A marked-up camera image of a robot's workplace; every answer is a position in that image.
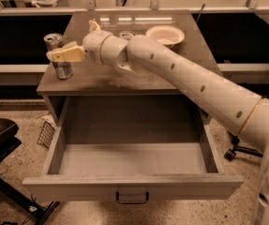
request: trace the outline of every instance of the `floor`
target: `floor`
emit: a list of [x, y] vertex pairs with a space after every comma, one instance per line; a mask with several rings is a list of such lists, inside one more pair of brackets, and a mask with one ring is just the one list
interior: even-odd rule
[[[22, 141], [0, 164], [0, 175], [24, 195], [24, 177], [39, 176], [47, 149], [37, 143], [49, 112], [43, 105], [28, 101], [0, 102], [0, 117], [14, 120]], [[232, 147], [228, 132], [215, 120], [210, 124], [225, 174], [243, 176], [244, 184], [226, 201], [166, 201], [145, 205], [120, 205], [117, 202], [61, 202], [45, 224], [250, 224], [256, 198], [261, 159], [237, 154], [233, 161], [223, 155]], [[3, 221], [25, 224], [28, 214], [0, 194], [0, 224]]]

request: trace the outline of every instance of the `drawer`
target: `drawer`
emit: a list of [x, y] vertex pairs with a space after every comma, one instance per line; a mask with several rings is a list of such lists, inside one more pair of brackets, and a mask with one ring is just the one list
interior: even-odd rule
[[67, 97], [40, 177], [41, 201], [227, 199], [209, 119], [182, 95]]

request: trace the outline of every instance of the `white robotic arm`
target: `white robotic arm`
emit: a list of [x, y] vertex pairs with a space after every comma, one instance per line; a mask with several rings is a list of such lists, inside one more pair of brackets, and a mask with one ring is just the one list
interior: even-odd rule
[[81, 61], [84, 57], [110, 65], [135, 83], [149, 83], [157, 74], [172, 83], [230, 133], [263, 152], [254, 224], [269, 224], [269, 99], [216, 75], [176, 54], [157, 41], [136, 36], [131, 40], [97, 30], [82, 47], [69, 44], [49, 52], [52, 61]]

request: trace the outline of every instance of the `silver can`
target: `silver can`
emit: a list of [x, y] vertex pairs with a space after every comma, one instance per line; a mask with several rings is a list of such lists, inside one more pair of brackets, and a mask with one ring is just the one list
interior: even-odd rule
[[[61, 34], [49, 34], [43, 38], [49, 51], [62, 48], [63, 40]], [[52, 62], [59, 79], [68, 79], [72, 76], [72, 69], [69, 62]]]

